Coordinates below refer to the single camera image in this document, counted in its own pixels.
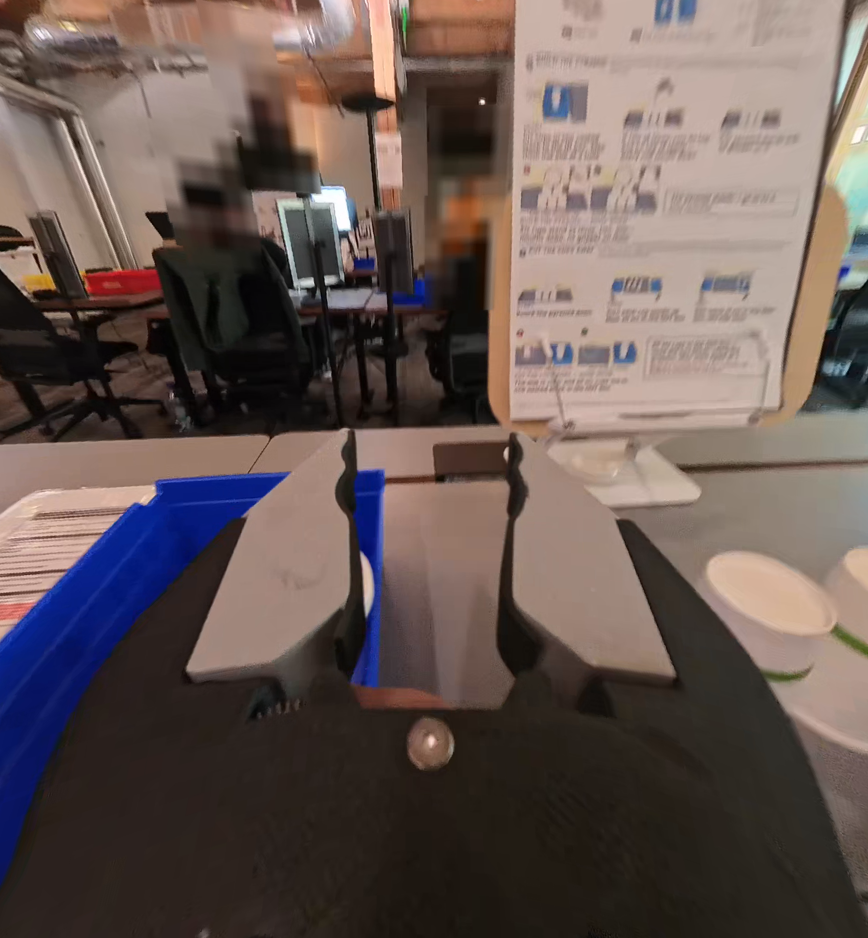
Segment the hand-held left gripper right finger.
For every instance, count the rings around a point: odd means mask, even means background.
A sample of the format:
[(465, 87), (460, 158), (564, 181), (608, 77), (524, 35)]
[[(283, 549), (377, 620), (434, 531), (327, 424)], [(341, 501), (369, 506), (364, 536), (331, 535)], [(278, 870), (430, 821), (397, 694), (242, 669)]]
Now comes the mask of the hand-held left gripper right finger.
[(508, 441), (498, 654), (553, 686), (669, 686), (676, 670), (615, 514), (547, 451)]

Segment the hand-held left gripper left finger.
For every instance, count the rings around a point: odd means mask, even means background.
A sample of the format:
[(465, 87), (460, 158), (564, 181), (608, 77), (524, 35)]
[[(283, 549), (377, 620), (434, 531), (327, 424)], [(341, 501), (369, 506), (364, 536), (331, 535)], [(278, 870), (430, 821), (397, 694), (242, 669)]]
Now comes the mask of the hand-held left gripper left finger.
[(353, 677), (367, 632), (357, 468), (355, 433), (338, 430), (243, 515), (186, 663), (193, 683)]

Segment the blue plastic bin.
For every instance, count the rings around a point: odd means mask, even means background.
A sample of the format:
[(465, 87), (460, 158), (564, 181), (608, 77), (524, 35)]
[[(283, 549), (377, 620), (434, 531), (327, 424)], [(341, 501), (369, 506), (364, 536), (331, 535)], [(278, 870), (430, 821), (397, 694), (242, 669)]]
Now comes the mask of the blue plastic bin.
[(186, 663), (244, 514), (293, 476), (162, 482), (0, 643), (0, 936), (329, 936), (352, 871), (306, 844), (316, 730), (378, 681), (364, 643), (293, 686)]

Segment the striped printed sheet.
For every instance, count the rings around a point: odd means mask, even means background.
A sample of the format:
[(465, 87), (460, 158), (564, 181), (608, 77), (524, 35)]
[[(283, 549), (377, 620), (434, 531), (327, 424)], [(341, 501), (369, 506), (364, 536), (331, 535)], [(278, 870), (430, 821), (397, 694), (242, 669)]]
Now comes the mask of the striped printed sheet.
[(39, 490), (0, 513), (0, 642), (156, 485)]

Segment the dark green jacket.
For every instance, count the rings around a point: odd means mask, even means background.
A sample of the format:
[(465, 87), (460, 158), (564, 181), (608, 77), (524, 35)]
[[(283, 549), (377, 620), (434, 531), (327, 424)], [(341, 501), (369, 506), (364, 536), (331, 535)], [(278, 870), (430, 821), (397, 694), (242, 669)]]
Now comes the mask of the dark green jacket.
[(181, 246), (153, 251), (164, 299), (187, 349), (223, 353), (251, 334), (242, 284), (252, 272), (247, 251)]

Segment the wooden office desk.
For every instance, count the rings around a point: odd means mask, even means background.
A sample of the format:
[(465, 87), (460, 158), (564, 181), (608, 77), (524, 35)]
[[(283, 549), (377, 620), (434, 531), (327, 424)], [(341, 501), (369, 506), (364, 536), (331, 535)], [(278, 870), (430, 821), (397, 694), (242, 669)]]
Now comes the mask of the wooden office desk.
[(60, 325), (51, 321), (49, 311), (35, 304), (34, 311), (26, 312), (23, 326), (14, 330), (14, 342), (22, 348), (19, 357), (23, 363), (18, 370), (31, 383), (52, 386), (96, 381), (104, 394), (91, 392), (88, 402), (81, 404), (84, 414), (104, 409), (109, 415), (120, 417), (125, 407), (147, 405), (163, 413), (163, 401), (115, 396), (107, 364), (115, 359), (114, 351), (126, 355), (127, 345), (103, 342), (97, 336), (98, 327), (112, 322), (119, 314), (157, 311), (160, 307), (158, 293), (72, 301), (69, 307), (60, 308), (63, 325), (71, 329), (70, 334), (62, 334)]

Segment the red plastic bin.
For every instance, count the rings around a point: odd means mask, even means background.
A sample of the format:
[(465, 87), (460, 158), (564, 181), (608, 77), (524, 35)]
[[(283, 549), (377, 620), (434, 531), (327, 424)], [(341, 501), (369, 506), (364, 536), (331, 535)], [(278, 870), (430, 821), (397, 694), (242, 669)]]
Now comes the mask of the red plastic bin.
[(91, 298), (133, 297), (161, 290), (154, 268), (86, 272), (83, 279)]

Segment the computer monitor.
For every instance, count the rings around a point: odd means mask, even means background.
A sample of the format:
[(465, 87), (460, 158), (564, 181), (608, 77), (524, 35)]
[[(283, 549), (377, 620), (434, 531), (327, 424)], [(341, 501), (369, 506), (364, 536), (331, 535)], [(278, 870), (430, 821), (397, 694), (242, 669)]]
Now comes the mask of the computer monitor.
[(276, 203), (293, 288), (318, 288), (318, 266), (326, 287), (341, 287), (346, 273), (334, 205), (321, 197), (281, 199)]
[(57, 294), (65, 299), (87, 299), (88, 291), (84, 277), (79, 271), (56, 212), (42, 210), (29, 215), (28, 221)]
[(410, 212), (382, 211), (374, 215), (372, 222), (381, 292), (410, 290), (415, 280)]

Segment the printed instruction sheet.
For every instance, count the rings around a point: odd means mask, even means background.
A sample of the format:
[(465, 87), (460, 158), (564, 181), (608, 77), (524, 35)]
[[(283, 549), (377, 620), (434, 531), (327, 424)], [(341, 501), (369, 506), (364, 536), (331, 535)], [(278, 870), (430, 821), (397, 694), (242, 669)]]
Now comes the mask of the printed instruction sheet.
[(509, 404), (778, 409), (846, 2), (516, 2)]

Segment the instruction sheet on stand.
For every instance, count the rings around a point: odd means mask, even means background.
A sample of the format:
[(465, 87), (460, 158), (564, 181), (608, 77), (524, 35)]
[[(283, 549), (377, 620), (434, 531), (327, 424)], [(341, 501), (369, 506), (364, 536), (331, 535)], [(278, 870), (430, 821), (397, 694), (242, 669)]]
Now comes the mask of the instruction sheet on stand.
[[(505, 200), (495, 228), (491, 262), (491, 310), (489, 312), (489, 365), (487, 396), (498, 424), (533, 438), (549, 431), (542, 421), (513, 421), (510, 417), (510, 269), (512, 241), (511, 198)], [(846, 204), (831, 183), (825, 182), (819, 197), (808, 245), (802, 281), (783, 363), (782, 404), (776, 411), (706, 429), (771, 427), (796, 416), (807, 400), (824, 341), (831, 303), (844, 257), (848, 225)]]

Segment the black floor lamp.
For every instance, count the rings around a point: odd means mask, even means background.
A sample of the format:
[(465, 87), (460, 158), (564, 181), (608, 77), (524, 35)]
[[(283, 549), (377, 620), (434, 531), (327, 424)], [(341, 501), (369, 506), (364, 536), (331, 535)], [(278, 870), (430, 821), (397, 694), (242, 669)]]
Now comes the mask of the black floor lamp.
[(364, 117), (368, 139), (369, 171), (374, 208), (378, 211), (392, 211), (402, 207), (400, 187), (382, 187), (379, 176), (377, 152), (377, 131), (379, 114), (383, 117), (383, 131), (396, 131), (396, 101), (381, 97), (377, 92), (356, 91), (342, 98), (345, 111)]

